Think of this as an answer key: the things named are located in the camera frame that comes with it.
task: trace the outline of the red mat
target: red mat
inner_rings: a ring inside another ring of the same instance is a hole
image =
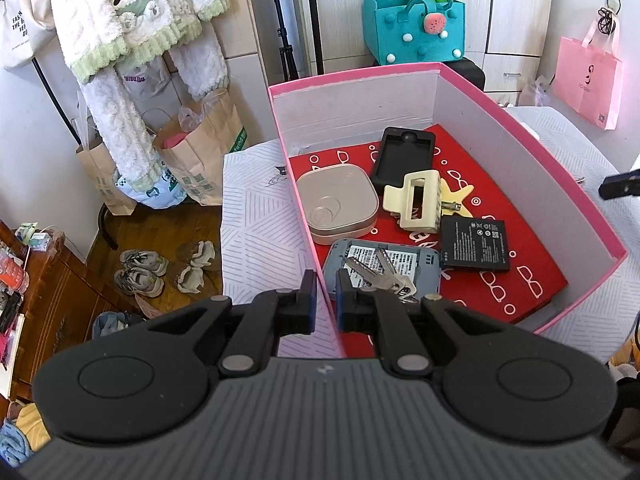
[[[440,293],[495,319],[517,322],[547,304],[567,282],[524,218],[480,165],[442,127],[435,125],[429,131],[436,135],[433,169],[440,171],[452,191],[467,184],[475,186],[465,200],[466,208],[475,218],[504,220],[511,256],[509,272],[444,269]],[[292,157],[294,177],[297,180],[315,168],[347,162],[370,173],[379,145],[372,142]],[[382,209],[382,197],[380,203],[376,227],[363,239],[438,250],[438,235],[404,231],[398,221]],[[316,244],[316,251],[323,264],[329,247]]]

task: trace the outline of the pink box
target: pink box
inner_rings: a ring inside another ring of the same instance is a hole
[[[535,315],[536,332],[577,308],[627,251],[574,178],[518,121],[441,63],[349,70],[269,88],[287,169],[289,157],[382,138],[387,126],[440,124],[502,189],[558,264],[568,285]],[[319,276],[297,187],[301,228]],[[322,291],[329,301],[326,285]]]

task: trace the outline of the key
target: key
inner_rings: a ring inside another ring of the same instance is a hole
[[[402,288],[402,284],[398,282],[394,275],[378,274],[375,270],[369,269],[369,267],[353,256],[349,256],[344,262],[374,288],[390,290],[391,292],[397,292]]]
[[[389,254],[382,248],[378,247],[376,249],[376,258],[380,262],[382,269],[385,271],[385,274],[392,274],[396,277],[396,280],[400,282],[400,289],[398,290],[398,296],[400,296],[401,300],[405,298],[409,298],[413,296],[418,289],[415,288],[414,282],[412,282],[411,278],[405,276],[404,274],[399,274],[396,266],[391,261]]]

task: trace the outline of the yellow starfish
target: yellow starfish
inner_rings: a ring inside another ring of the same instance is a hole
[[[474,216],[471,214],[469,209],[465,207],[462,201],[468,197],[474,190],[474,187],[469,185],[465,186],[462,189],[453,192],[449,189],[449,184],[443,178],[440,179],[440,200],[442,202],[455,202],[460,204],[460,211],[453,211],[451,209],[442,208],[443,215],[453,215],[454,213],[459,214],[460,216],[466,216],[468,218],[473,218]]]

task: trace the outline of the green label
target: green label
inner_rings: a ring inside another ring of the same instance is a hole
[[[238,136],[236,137],[236,142],[229,150],[229,153],[239,152],[244,148],[244,143],[246,142],[246,130],[243,128]]]

